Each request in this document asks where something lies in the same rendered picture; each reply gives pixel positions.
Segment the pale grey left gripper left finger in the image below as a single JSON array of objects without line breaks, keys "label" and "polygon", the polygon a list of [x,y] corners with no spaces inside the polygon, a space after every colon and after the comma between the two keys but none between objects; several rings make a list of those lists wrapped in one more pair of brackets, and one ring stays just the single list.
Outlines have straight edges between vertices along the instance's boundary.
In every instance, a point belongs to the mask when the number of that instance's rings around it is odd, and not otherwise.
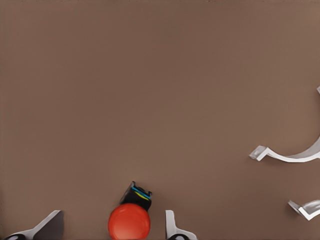
[{"label": "pale grey left gripper left finger", "polygon": [[3,240],[61,240],[64,233],[64,212],[54,210],[31,229],[13,233]]}]

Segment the pale finger of the right gripper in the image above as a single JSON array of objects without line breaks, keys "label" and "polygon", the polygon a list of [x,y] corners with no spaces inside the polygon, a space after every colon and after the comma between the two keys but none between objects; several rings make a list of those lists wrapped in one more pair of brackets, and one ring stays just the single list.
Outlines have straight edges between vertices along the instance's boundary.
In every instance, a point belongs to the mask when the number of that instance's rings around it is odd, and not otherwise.
[{"label": "pale finger of the right gripper", "polygon": [[257,161],[261,161],[266,156],[287,163],[306,163],[316,159],[320,159],[320,136],[308,149],[294,155],[280,155],[273,151],[271,148],[263,145],[257,146],[249,155],[250,158]]},{"label": "pale finger of the right gripper", "polygon": [[288,202],[288,205],[300,216],[302,216],[304,219],[310,221],[314,217],[320,215],[320,199],[313,200],[310,202],[307,202],[303,205],[298,205],[294,201],[290,200]]}]

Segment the red push button black base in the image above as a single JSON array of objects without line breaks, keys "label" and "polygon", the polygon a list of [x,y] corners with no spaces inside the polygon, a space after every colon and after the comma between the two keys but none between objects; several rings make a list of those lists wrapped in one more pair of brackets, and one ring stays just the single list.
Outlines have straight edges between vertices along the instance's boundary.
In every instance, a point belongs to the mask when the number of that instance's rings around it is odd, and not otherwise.
[{"label": "red push button black base", "polygon": [[145,191],[132,181],[111,212],[107,230],[112,240],[143,240],[151,230],[149,209],[152,205],[152,192]]}]

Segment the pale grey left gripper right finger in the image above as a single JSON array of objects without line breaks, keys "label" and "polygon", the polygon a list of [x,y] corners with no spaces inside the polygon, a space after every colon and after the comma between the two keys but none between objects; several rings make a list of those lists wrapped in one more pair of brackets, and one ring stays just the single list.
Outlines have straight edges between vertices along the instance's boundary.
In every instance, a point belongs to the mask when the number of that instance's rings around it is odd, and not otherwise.
[{"label": "pale grey left gripper right finger", "polygon": [[175,214],[172,210],[165,211],[166,240],[198,240],[197,236],[176,226]]}]

